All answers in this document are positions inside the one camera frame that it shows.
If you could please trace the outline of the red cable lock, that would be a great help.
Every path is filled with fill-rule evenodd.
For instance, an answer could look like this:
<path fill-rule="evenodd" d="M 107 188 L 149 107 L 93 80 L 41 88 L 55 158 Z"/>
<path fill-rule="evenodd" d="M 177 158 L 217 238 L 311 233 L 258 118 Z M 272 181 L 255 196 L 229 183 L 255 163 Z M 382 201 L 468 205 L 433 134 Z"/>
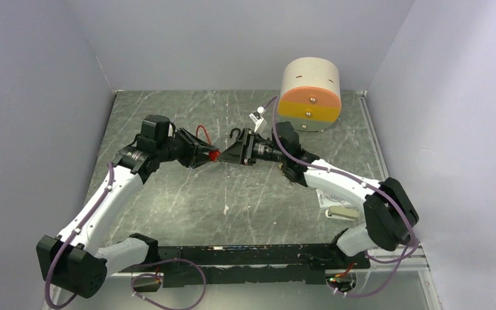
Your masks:
<path fill-rule="evenodd" d="M 204 137 L 205 137 L 207 143 L 208 144 L 212 144 L 211 137 L 210 137 L 207 129 L 203 125 L 198 125 L 196 127 L 195 136 L 198 138 L 200 131 L 203 132 Z M 212 150 L 212 151 L 209 152 L 209 158 L 210 158 L 211 161 L 215 162 L 215 161 L 217 161 L 218 156 L 220 154 L 221 154 L 221 152 L 218 149 L 217 150 Z"/>

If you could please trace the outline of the black padlock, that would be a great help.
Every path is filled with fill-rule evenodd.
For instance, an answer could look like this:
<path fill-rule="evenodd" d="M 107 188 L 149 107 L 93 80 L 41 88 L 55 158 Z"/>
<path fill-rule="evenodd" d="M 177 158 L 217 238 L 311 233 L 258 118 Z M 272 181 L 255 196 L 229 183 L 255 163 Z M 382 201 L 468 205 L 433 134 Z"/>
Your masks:
<path fill-rule="evenodd" d="M 240 128 L 233 128 L 230 133 L 229 133 L 229 138 L 238 141 L 243 138 L 244 135 L 244 130 L 241 130 Z"/>

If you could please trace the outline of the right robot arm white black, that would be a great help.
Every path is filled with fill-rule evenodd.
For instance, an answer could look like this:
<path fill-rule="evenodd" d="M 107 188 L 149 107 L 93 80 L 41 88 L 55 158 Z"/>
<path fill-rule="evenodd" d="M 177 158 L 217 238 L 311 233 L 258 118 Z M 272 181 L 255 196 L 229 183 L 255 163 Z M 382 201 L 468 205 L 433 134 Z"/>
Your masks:
<path fill-rule="evenodd" d="M 413 232 L 419 216 L 398 180 L 372 180 L 334 167 L 303 149 L 289 122 L 275 124 L 267 139 L 249 129 L 241 130 L 217 160 L 240 165 L 254 165 L 257 160 L 277 162 L 289 181 L 333 194 L 357 208 L 364 222 L 336 237 L 336 246 L 329 251 L 335 267 L 348 266 L 356 254 L 369 249 L 394 251 L 399 245 L 419 244 Z"/>

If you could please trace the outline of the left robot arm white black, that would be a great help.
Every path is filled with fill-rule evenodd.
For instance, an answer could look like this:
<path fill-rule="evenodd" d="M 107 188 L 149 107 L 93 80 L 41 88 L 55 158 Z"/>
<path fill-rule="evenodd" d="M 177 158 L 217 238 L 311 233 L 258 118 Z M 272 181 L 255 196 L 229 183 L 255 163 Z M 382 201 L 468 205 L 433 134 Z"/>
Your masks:
<path fill-rule="evenodd" d="M 107 164 L 107 175 L 79 214 L 56 236 L 44 235 L 36 252 L 45 280 L 45 300 L 52 309 L 51 287 L 73 297 L 94 296 L 110 275 L 131 266 L 151 271 L 161 259 L 158 241 L 142 234 L 102 247 L 106 229 L 131 196 L 138 193 L 162 163 L 177 161 L 195 169 L 215 161 L 220 151 L 166 116 L 148 115 L 134 141 Z"/>

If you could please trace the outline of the cylindrical drawer box orange yellow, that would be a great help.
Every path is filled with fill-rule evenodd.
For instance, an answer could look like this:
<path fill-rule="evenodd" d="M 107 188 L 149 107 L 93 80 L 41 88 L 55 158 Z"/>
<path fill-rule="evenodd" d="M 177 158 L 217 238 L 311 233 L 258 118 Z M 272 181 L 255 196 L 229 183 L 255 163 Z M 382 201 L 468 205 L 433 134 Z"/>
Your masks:
<path fill-rule="evenodd" d="M 330 127 L 342 109 L 336 65 L 319 57 L 291 61 L 282 76 L 277 112 L 294 129 L 320 132 Z"/>

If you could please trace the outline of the white card package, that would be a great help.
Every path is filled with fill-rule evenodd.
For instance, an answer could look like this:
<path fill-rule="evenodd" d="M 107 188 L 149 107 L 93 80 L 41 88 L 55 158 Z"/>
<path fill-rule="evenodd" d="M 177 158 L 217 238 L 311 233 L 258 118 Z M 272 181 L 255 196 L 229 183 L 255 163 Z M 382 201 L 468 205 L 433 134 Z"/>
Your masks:
<path fill-rule="evenodd" d="M 318 199 L 318 204 L 321 209 L 328 209 L 332 206 L 346 207 L 346 208 L 354 208 L 355 206 L 352 203 L 349 203 L 346 200 L 343 200 L 341 197 L 338 197 L 334 194 L 330 194 L 321 189 L 316 190 L 316 195 Z"/>

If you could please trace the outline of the beige white stapler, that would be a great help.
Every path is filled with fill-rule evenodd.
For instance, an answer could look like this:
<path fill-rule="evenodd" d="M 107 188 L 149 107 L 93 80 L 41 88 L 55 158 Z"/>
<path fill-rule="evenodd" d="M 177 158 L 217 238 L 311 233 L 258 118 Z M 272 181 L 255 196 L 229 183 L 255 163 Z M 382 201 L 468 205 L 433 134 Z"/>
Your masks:
<path fill-rule="evenodd" d="M 359 219 L 360 213 L 354 208 L 334 205 L 325 211 L 325 216 L 336 220 L 355 221 Z"/>

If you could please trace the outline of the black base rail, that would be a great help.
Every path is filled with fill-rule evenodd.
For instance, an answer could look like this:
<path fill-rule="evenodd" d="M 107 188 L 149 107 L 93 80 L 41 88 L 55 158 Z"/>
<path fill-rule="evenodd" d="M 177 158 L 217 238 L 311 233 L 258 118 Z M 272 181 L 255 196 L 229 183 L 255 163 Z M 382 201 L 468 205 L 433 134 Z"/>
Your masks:
<path fill-rule="evenodd" d="M 369 269 L 364 253 L 346 256 L 328 243 L 161 246 L 157 256 L 124 272 L 159 271 L 165 288 L 186 285 L 303 282 L 320 285 L 333 274 Z"/>

